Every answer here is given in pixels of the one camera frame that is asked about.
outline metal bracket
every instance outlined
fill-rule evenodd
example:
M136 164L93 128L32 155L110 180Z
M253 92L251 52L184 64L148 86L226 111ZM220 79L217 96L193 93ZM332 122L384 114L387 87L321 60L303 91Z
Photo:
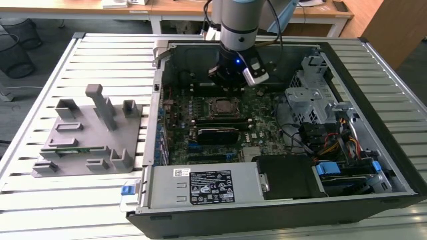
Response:
M324 111L327 113L327 119L328 120L335 119L335 112L348 112L348 111L352 111L353 109L355 108L351 102L340 102L340 103L331 102L324 108Z
M153 61L152 65L156 67L158 65L158 62L166 58L168 56L172 55L169 51L169 41L168 40L157 40L153 42L153 48L152 48L152 53L153 53Z

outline aluminum workbench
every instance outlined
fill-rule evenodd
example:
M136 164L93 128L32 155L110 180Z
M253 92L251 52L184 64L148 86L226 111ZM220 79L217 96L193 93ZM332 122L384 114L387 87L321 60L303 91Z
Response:
M0 239L142 240L120 212L121 186L141 177L154 77L156 40L198 41L190 35L86 34L72 39L0 161ZM272 38L260 37L260 41ZM427 108L368 43L357 39L287 37L329 42L393 137L427 179ZM49 136L60 99L93 105L88 84L104 86L112 104L142 105L134 171L128 174L33 178L32 166ZM336 89L345 99L339 83ZM355 224L205 236L197 239L427 239L427 205L395 209Z

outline barcode sticker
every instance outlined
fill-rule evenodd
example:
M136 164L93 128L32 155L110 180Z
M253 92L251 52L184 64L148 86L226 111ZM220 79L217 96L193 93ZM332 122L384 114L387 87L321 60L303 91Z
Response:
M173 177L189 177L190 168L173 169Z

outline red wire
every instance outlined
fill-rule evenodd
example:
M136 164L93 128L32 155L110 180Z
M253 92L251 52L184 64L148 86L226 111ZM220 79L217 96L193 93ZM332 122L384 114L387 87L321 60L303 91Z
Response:
M327 148L327 146L328 146L328 139L329 139L329 137L333 136L333 135L337 135L337 133L329 133L329 134L325 136L325 139L324 139L324 148Z

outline circuit board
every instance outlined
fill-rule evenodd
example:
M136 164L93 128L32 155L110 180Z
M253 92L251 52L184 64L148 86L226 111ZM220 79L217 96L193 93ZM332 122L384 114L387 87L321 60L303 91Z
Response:
M285 142L275 119L279 97L246 87L240 97L194 97L185 90L169 88L164 95L166 136L169 146L168 165L240 163L248 161L244 149L259 149L261 155L284 155ZM200 145L193 123L242 119L252 123L249 129L237 132L233 144Z

